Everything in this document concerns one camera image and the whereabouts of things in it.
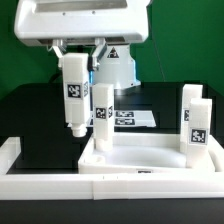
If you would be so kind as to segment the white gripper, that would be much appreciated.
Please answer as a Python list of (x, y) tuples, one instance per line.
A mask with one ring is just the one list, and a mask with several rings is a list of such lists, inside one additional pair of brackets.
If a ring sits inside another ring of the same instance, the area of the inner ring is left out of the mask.
[(14, 32), (27, 46), (52, 44), (59, 68), (67, 44), (95, 42), (91, 57), (92, 69), (97, 70), (107, 43), (147, 39), (149, 4), (150, 0), (19, 0)]

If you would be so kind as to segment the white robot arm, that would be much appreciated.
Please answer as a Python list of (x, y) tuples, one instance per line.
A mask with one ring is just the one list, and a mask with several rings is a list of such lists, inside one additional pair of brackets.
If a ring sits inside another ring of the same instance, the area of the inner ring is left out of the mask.
[(137, 86), (130, 45), (148, 37), (152, 0), (19, 0), (14, 32), (27, 46), (47, 46), (61, 58), (68, 46), (92, 46), (93, 83)]

